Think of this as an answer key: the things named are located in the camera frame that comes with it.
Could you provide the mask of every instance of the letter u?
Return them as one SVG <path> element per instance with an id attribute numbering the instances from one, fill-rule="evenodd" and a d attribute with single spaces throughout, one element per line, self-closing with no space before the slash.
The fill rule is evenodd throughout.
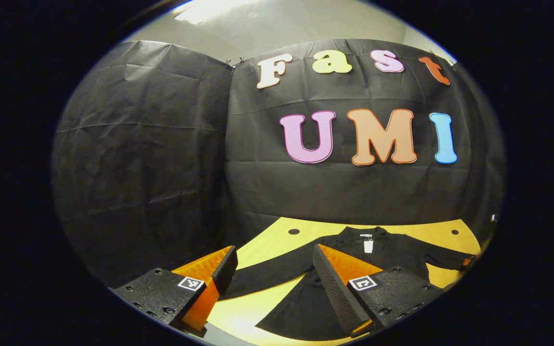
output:
<path id="1" fill-rule="evenodd" d="M 291 114 L 279 120 L 283 126 L 286 138 L 286 151 L 290 157 L 302 163 L 318 163 L 328 159 L 332 153 L 332 120 L 335 113 L 332 111 L 318 111 L 312 114 L 312 119 L 317 123 L 319 132 L 319 145 L 314 150 L 305 149 L 303 146 L 303 133 L 301 124 L 305 122 L 305 116 Z"/>

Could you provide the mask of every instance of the pink letter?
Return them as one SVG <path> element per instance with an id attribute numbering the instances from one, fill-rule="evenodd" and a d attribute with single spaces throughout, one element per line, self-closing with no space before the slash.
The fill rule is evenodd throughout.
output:
<path id="1" fill-rule="evenodd" d="M 405 67 L 398 61 L 396 55 L 389 50 L 374 50 L 370 53 L 376 61 L 375 66 L 382 72 L 402 72 Z"/>
<path id="2" fill-rule="evenodd" d="M 301 124 L 305 122 L 305 116 L 292 114 L 279 120 L 283 126 L 286 138 L 286 151 L 290 157 L 302 163 L 318 163 L 328 159 L 332 153 L 332 120 L 335 113 L 331 111 L 317 111 L 312 114 L 312 119 L 317 122 L 319 133 L 319 145 L 315 150 L 303 147 L 303 133 Z"/>

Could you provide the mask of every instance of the sleeve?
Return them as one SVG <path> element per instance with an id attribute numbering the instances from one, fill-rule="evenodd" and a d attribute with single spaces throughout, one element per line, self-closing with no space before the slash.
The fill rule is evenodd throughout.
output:
<path id="1" fill-rule="evenodd" d="M 314 267 L 314 245 L 322 244 L 325 238 L 320 237 L 286 254 L 235 271 L 228 291 L 219 300 L 268 289 L 309 272 Z"/>
<path id="2" fill-rule="evenodd" d="M 475 258 L 473 254 L 446 249 L 445 247 L 425 243 L 415 238 L 411 239 L 415 243 L 415 246 L 422 250 L 426 263 L 435 265 L 435 267 L 465 270 L 470 267 L 471 260 Z"/>

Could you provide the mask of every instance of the ceiling light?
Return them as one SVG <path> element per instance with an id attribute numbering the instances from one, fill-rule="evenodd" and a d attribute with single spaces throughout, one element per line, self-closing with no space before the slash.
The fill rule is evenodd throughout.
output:
<path id="1" fill-rule="evenodd" d="M 175 19 L 199 24 L 240 5 L 257 0 L 192 0 L 173 10 Z"/>

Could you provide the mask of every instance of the black plastic sheet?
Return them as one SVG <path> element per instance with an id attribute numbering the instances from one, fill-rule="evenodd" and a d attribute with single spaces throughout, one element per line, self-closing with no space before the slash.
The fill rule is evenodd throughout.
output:
<path id="1" fill-rule="evenodd" d="M 314 54 L 339 50 L 347 56 L 348 73 L 320 74 L 312 69 Z M 381 72 L 369 57 L 372 50 L 390 50 L 401 61 L 401 73 Z M 257 63 L 290 53 L 293 60 L 277 85 L 258 89 Z M 451 81 L 439 83 L 420 57 L 430 57 Z M 277 49 L 237 66 L 230 87 L 225 173 L 235 215 L 247 240 L 279 217 L 367 225 L 420 224 L 470 216 L 479 239 L 490 232 L 491 214 L 499 212 L 504 164 L 501 136 L 490 108 L 475 102 L 470 85 L 447 61 L 433 53 L 391 42 L 335 39 Z M 352 164 L 356 129 L 348 111 L 368 108 L 386 126 L 397 108 L 414 114 L 412 132 L 416 162 L 376 160 L 371 166 Z M 333 149 L 317 164 L 290 158 L 279 119 L 303 114 L 303 145 L 319 144 L 311 115 L 333 111 Z M 454 164 L 435 161 L 438 151 L 431 112 L 452 118 Z"/>
<path id="2" fill-rule="evenodd" d="M 348 73 L 317 73 L 314 54 L 339 50 Z M 390 50 L 405 69 L 381 72 Z M 258 89 L 259 61 L 293 56 L 277 85 Z M 420 57 L 438 63 L 439 83 Z M 370 109 L 387 126 L 414 114 L 416 162 L 352 164 Z M 317 164 L 288 156 L 283 116 L 303 114 L 303 145 L 319 144 L 317 111 L 335 112 L 333 149 Z M 431 112 L 452 118 L 453 164 L 435 161 Z M 84 77 L 64 109 L 53 149 L 57 210 L 88 269 L 118 287 L 154 267 L 175 268 L 242 246 L 279 217 L 366 225 L 462 219 L 490 239 L 504 191 L 505 150 L 490 103 L 459 65 L 384 41 L 335 39 L 277 49 L 237 64 L 162 42 L 119 44 Z"/>
<path id="3" fill-rule="evenodd" d="M 232 68 L 162 42 L 116 46 L 71 96 L 52 156 L 72 246 L 110 287 L 217 248 Z"/>

